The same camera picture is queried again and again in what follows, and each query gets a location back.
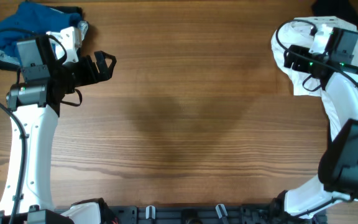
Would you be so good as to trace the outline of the white t-shirt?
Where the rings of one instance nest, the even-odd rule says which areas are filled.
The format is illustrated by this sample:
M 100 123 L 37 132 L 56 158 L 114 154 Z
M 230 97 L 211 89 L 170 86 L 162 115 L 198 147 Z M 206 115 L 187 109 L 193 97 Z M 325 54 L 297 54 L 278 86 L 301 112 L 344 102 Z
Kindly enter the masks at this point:
M 271 40 L 278 68 L 296 96 L 321 98 L 335 138 L 345 123 L 358 121 L 358 31 L 337 17 L 284 22 Z

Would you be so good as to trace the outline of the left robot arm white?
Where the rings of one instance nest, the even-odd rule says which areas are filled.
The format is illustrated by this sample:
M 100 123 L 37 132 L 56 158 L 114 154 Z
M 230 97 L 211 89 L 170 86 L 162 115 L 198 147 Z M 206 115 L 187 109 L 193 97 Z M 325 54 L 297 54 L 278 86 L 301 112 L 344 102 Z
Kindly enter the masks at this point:
M 100 223 L 107 211 L 99 202 L 86 203 L 67 215 L 55 213 L 50 190 L 52 141 L 60 105 L 79 87 L 112 77 L 116 57 L 103 51 L 79 60 L 66 47 L 56 56 L 57 38 L 38 35 L 17 43 L 22 82 L 11 86 L 1 105 L 11 118 L 12 143 L 6 186 L 0 201 L 0 223 Z

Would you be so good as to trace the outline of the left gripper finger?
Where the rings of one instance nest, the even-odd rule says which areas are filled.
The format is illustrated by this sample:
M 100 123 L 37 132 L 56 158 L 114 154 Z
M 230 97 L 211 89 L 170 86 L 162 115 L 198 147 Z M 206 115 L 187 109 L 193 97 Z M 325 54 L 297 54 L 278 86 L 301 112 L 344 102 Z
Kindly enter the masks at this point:
M 103 81 L 102 74 L 99 73 L 96 64 L 89 55 L 83 58 L 83 72 L 85 83 L 98 83 Z
M 116 57 L 103 51 L 95 52 L 94 56 L 96 58 L 96 66 L 99 70 L 97 79 L 109 80 L 112 77 L 114 67 L 117 63 Z

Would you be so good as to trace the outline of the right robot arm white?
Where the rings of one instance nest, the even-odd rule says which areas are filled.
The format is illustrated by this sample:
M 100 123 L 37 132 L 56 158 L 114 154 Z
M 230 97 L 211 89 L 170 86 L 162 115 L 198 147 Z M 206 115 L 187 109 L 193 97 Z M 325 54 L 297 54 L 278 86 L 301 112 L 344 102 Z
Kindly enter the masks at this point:
M 293 21 L 277 29 L 272 51 L 294 94 L 321 98 L 329 143 L 317 174 L 285 192 L 283 212 L 310 219 L 341 202 L 358 202 L 358 32 Z

